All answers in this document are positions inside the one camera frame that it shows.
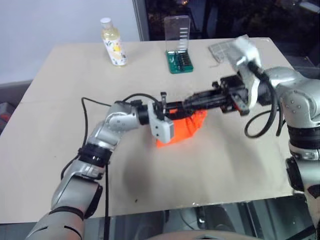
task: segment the wire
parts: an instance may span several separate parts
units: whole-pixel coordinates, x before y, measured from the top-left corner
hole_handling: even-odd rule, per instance
[[[155,97],[149,95],[149,94],[146,94],[146,93],[134,93],[134,94],[131,94],[130,96],[127,96],[125,99],[122,100],[122,102],[125,102],[127,101],[128,99],[131,99],[133,97],[136,97],[136,96],[142,96],[142,97],[146,97],[148,99],[151,99],[153,100],[154,102],[156,103],[160,103]]]
[[[187,223],[187,221],[184,219],[184,217],[182,216],[182,213],[181,213],[181,209],[179,209],[179,214],[180,214],[181,220],[184,222],[184,224],[187,225],[190,229],[195,230],[195,229],[194,229],[189,223]]]
[[[110,217],[109,217],[109,171],[108,163],[105,165],[105,209],[104,209],[104,230],[103,240],[108,240],[110,234]]]
[[[248,123],[245,125],[245,128],[244,128],[244,134],[248,138],[251,138],[251,139],[256,139],[256,138],[259,138],[262,135],[264,135],[270,129],[270,127],[272,126],[272,124],[273,124],[273,122],[275,120],[275,117],[277,115],[277,107],[279,108],[279,113],[280,113],[277,134],[280,134],[281,127],[282,127],[282,122],[283,122],[283,120],[282,120],[283,111],[281,109],[281,105],[280,105],[280,102],[278,100],[277,93],[276,93],[274,87],[272,86],[272,84],[270,82],[269,76],[261,68],[259,68],[253,61],[249,62],[247,66],[248,66],[249,70],[252,73],[254,73],[254,75],[260,81],[265,83],[265,85],[269,89],[269,92],[270,92],[270,95],[271,95],[271,110],[270,110],[270,115],[268,117],[268,120],[267,120],[265,126],[263,127],[263,129],[259,133],[255,134],[255,135],[250,135],[248,133],[248,128],[249,128],[249,125],[252,123],[252,121],[254,119],[256,119],[257,117],[261,116],[261,114],[258,114],[257,116],[254,116],[252,119],[250,119],[248,121]]]
[[[84,138],[83,138],[83,142],[82,142],[82,147],[84,147],[86,145],[86,141],[87,141],[87,138],[88,138],[88,114],[87,114],[87,108],[86,108],[86,105],[85,105],[85,100],[93,102],[95,104],[100,104],[100,105],[103,105],[103,106],[111,107],[110,104],[106,104],[106,103],[103,103],[103,102],[95,101],[95,100],[87,98],[87,97],[82,97],[81,98],[81,104],[82,104],[83,114],[84,114]]]
[[[68,167],[72,164],[72,162],[74,160],[76,160],[79,157],[79,154],[77,154],[70,162],[68,162],[64,168],[62,169],[61,173],[60,173],[60,179],[62,180],[64,178],[65,172],[68,169]]]
[[[280,136],[281,130],[282,130],[283,126],[286,124],[286,120],[283,120],[283,119],[282,119],[281,113],[280,113],[281,110],[279,110],[279,109],[282,110],[282,108],[278,108],[278,109],[277,109],[277,111],[279,111],[279,125],[280,125],[280,127],[279,127],[279,125],[278,125],[278,129],[277,129],[276,134],[275,134],[277,137]],[[271,110],[263,111],[263,112],[260,112],[259,114],[255,115],[253,118],[251,118],[251,119],[246,123],[246,125],[245,125],[245,128],[244,128],[244,133],[245,133],[245,135],[248,134],[248,128],[249,128],[250,124],[251,124],[254,120],[256,120],[257,118],[259,118],[259,117],[262,116],[262,115],[269,114],[270,112],[271,112]]]
[[[93,102],[95,104],[100,104],[100,105],[103,105],[103,106],[108,106],[108,107],[111,107],[110,104],[106,104],[106,103],[103,103],[103,102],[99,102],[99,101],[96,101],[96,100],[93,100],[93,99],[90,99],[90,98],[87,98],[87,97],[82,97],[81,98],[81,104],[82,104],[82,109],[83,109],[83,114],[84,114],[84,137],[83,137],[83,141],[82,141],[82,148],[86,145],[86,141],[87,141],[87,137],[88,137],[88,114],[87,114],[87,108],[86,108],[86,105],[85,105],[85,100],[87,101],[90,101],[90,102]],[[68,169],[68,167],[72,164],[72,162],[74,160],[76,160],[77,158],[79,157],[79,154],[77,154],[70,162],[68,162],[64,168],[62,169],[61,171],[61,174],[60,174],[60,179],[62,180],[64,178],[64,175],[65,175],[65,172],[66,170]]]

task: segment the beige tabletop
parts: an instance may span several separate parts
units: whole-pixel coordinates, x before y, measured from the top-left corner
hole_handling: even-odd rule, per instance
[[[125,42],[125,67],[112,66],[104,45],[67,44],[54,48],[0,137],[0,224],[35,222],[50,210],[63,166],[84,136],[80,98],[112,104],[133,93],[168,101],[208,90],[212,81],[234,74],[217,63],[208,46],[225,39],[191,40],[192,73],[170,74],[163,41]],[[253,38],[265,68],[290,67],[269,38]],[[107,108],[87,104],[89,131]],[[288,196],[285,159],[288,131],[275,137],[276,123],[259,139],[248,139],[249,116],[208,112],[190,139],[156,148],[148,126],[125,134],[109,166],[109,214],[124,215]],[[259,131],[267,116],[250,129]],[[104,193],[95,217],[104,215]]]

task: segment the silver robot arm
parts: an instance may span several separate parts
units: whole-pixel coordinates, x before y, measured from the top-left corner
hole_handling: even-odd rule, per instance
[[[168,142],[173,135],[173,123],[153,116],[153,105],[148,105],[150,126],[157,130],[155,137]],[[27,240],[82,240],[84,219],[96,211],[102,194],[101,180],[112,152],[125,132],[140,126],[136,107],[116,102],[109,109],[78,152],[59,186],[55,190],[51,211],[42,217],[26,237]]]
[[[250,109],[258,100],[258,75],[266,74],[275,89],[290,136],[288,179],[293,189],[304,192],[320,238],[320,80],[306,78],[287,67],[264,71],[256,47],[241,37],[234,41],[228,59],[248,89]],[[255,65],[256,73],[249,68],[249,62]]]

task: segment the orange plastic piece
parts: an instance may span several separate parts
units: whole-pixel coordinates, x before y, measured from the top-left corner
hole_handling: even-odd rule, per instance
[[[175,144],[178,142],[181,142],[184,139],[188,139],[192,137],[196,131],[202,127],[202,124],[207,116],[206,110],[199,110],[196,111],[192,116],[174,120],[173,121],[173,127],[174,127],[174,136],[168,143],[162,143],[159,140],[156,140],[156,146],[158,148]]]

